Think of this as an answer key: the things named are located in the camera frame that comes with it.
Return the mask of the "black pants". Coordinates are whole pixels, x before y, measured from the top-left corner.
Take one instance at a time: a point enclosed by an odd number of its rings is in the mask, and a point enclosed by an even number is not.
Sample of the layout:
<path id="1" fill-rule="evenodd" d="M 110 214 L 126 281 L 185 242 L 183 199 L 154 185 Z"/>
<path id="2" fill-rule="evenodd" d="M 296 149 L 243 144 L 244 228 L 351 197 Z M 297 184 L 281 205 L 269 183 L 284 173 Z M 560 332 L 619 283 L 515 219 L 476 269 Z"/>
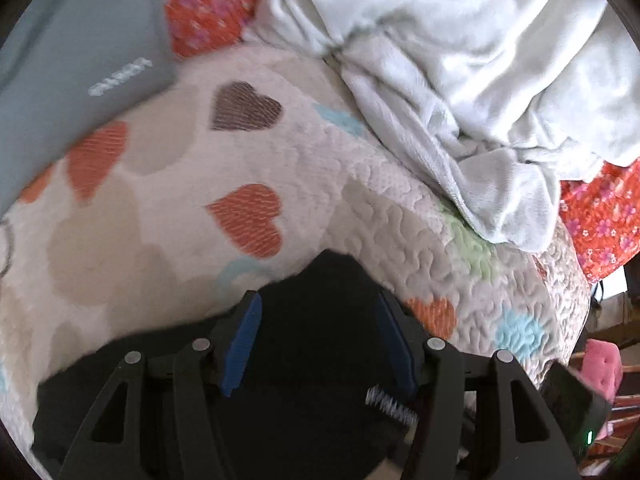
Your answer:
<path id="1" fill-rule="evenodd" d="M 384 290 L 329 251 L 256 290 L 264 310 L 242 382 L 216 404 L 231 479 L 363 479 L 402 441 L 416 413 L 376 326 Z M 82 421 L 127 353 L 174 353 L 231 309 L 114 340 L 41 384 L 32 450 L 47 472 L 63 479 Z"/>

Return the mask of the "pink plush object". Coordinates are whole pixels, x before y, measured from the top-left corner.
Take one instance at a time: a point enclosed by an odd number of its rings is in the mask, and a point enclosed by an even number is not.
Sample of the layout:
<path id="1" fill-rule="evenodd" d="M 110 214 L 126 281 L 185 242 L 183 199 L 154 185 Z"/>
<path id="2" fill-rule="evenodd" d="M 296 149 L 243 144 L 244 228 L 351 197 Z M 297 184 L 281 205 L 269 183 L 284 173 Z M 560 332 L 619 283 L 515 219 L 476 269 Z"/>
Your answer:
<path id="1" fill-rule="evenodd" d="M 623 374 L 622 357 L 616 344 L 592 338 L 586 341 L 580 377 L 611 406 L 615 405 Z"/>

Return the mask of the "heart-patterned quilted bedspread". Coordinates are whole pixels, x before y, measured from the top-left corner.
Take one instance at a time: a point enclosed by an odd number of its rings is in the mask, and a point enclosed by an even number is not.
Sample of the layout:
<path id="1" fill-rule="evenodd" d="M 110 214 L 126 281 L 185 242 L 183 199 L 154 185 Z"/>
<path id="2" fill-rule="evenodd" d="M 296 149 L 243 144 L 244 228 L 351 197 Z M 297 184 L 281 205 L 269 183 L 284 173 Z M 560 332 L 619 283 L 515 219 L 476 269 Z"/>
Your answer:
<path id="1" fill-rule="evenodd" d="M 427 333 L 511 352 L 539 389 L 586 316 L 567 230 L 482 240 L 363 125 L 325 62 L 238 47 L 75 142 L 1 208 L 1 423 L 22 474 L 38 389 L 110 342 L 200 322 L 322 252 L 354 258 Z"/>

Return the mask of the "white fleece blanket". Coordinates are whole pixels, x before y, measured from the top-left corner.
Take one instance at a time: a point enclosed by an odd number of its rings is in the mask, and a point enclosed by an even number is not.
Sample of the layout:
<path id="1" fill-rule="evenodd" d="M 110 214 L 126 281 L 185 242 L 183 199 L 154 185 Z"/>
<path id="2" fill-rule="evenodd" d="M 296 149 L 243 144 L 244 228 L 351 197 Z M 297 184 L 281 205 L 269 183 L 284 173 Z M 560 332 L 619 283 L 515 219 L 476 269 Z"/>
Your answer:
<path id="1" fill-rule="evenodd" d="M 491 243 L 541 252 L 562 181 L 639 156 L 639 51 L 606 0 L 258 0 L 243 36 L 334 58 L 386 148 Z"/>

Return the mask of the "grey laptop bag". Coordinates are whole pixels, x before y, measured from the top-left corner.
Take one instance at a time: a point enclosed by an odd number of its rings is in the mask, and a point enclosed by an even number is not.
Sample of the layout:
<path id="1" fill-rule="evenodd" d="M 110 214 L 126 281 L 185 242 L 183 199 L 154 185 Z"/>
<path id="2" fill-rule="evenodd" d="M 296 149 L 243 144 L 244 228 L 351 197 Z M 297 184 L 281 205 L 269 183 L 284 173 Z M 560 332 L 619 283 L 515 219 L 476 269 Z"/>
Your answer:
<path id="1" fill-rule="evenodd" d="M 164 0 L 1 0 L 1 208 L 175 76 Z"/>

